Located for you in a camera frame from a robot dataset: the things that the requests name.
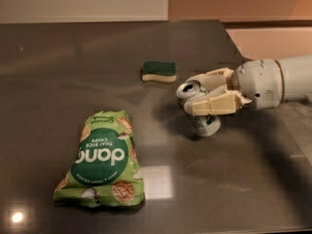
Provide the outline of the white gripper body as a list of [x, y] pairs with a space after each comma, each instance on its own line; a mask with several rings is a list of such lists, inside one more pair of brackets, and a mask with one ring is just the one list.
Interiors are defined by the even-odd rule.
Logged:
[[234, 85], [249, 100], [248, 108], [275, 108], [282, 100], [282, 71], [273, 59], [245, 62], [235, 70]]

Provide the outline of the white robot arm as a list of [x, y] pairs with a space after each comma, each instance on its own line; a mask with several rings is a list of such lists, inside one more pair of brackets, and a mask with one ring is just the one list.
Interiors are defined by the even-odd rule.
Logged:
[[312, 101], [312, 56], [247, 61], [189, 78], [209, 93], [184, 105], [194, 116], [226, 115], [245, 107], [276, 108], [288, 101]]

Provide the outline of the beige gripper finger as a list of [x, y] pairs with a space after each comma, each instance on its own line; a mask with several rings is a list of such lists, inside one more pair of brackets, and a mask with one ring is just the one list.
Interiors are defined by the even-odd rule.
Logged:
[[226, 91], [215, 97], [205, 96], [189, 100], [184, 104], [183, 109], [193, 116], [227, 115], [235, 113], [245, 104], [252, 102], [239, 91]]
[[232, 76], [234, 71], [230, 68], [223, 67], [206, 73], [201, 73], [189, 77], [184, 82], [184, 90], [186, 92], [191, 90], [201, 90], [211, 92], [214, 90], [232, 91], [233, 82]]

